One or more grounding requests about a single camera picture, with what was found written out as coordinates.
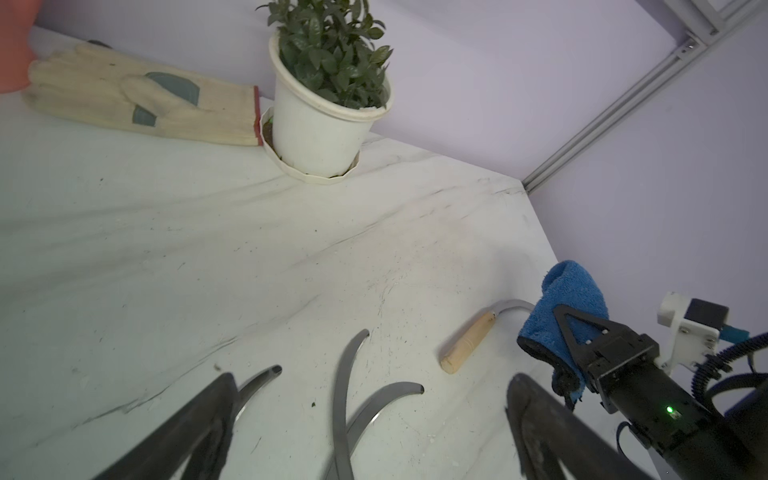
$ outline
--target marble table top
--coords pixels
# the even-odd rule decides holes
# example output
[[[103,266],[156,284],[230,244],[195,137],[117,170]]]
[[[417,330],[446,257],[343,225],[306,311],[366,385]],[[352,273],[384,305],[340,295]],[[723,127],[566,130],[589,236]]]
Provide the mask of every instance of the marble table top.
[[[71,39],[35,30],[42,54]],[[223,478],[321,478],[344,346],[348,412],[424,385],[362,436],[359,478],[517,478],[510,378],[551,369],[502,316],[463,368],[438,352],[484,306],[535,303],[556,262],[519,180],[371,134],[331,186],[261,148],[110,131],[0,96],[0,476],[85,479],[205,385],[283,374]]]

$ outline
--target white mounting bracket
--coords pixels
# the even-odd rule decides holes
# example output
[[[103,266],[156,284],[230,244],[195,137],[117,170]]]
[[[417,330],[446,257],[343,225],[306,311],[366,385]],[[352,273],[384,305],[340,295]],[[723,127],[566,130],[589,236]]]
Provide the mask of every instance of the white mounting bracket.
[[[706,355],[714,354],[720,331],[711,326],[685,318],[692,299],[679,293],[669,292],[661,302],[658,322],[672,329],[672,336],[656,360],[656,366],[667,375],[678,364],[691,372],[707,360]]]

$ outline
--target metal profile bar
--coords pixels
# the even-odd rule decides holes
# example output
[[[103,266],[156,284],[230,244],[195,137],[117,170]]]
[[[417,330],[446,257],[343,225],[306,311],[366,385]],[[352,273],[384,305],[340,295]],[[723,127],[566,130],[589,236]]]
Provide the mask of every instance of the metal profile bar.
[[[727,5],[720,15],[725,18],[725,27],[717,36],[720,41],[733,33],[745,20],[766,6],[766,0],[736,0]],[[685,46],[678,48],[659,65],[646,74],[610,107],[598,115],[587,127],[568,141],[523,180],[525,190],[531,194],[549,177],[576,158],[597,139],[602,137],[619,121],[640,107],[645,101],[666,86],[673,78],[688,68],[710,48],[697,38],[689,39]]]
[[[699,38],[706,45],[715,42],[718,28],[710,22],[707,16],[698,8],[698,5],[694,4],[693,0],[664,0],[664,3],[688,27],[692,35]],[[703,3],[709,5],[707,0],[703,0]],[[710,10],[715,16],[720,17],[711,5]]]
[[[528,175],[523,180],[523,186],[526,191],[529,194],[533,193],[552,174],[563,168],[574,157],[592,145],[598,138],[602,137],[622,118],[640,106],[656,90],[664,86],[690,60],[699,55],[702,50],[703,45],[691,39],[686,46],[679,48],[675,53],[665,58],[627,93],[598,115],[584,130],[580,131],[539,168]],[[690,60],[683,60],[682,57],[689,58]]]
[[[699,12],[704,15],[707,21],[712,24],[712,26],[715,27],[717,31],[723,31],[725,29],[725,20],[720,16],[717,10],[715,10],[709,0],[691,1],[694,3],[694,5],[696,5],[696,8],[699,9]]]

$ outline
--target blue towel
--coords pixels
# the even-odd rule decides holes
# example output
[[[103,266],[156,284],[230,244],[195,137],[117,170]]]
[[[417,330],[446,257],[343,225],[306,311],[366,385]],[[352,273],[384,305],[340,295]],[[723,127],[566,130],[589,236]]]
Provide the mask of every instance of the blue towel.
[[[603,293],[590,274],[573,260],[560,262],[549,270],[541,284],[541,299],[520,330],[518,345],[529,355],[554,367],[552,390],[565,397],[572,410],[584,392],[584,373],[577,367],[565,344],[552,310],[560,304],[603,319],[608,318]],[[584,344],[601,334],[592,325],[568,317],[576,343]]]

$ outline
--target orange object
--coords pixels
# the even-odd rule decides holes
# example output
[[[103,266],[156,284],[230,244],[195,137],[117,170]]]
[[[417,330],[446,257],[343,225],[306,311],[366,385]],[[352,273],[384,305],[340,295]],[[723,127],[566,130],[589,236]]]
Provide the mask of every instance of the orange object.
[[[27,68],[35,60],[27,37],[42,0],[0,0],[0,93],[29,85]]]

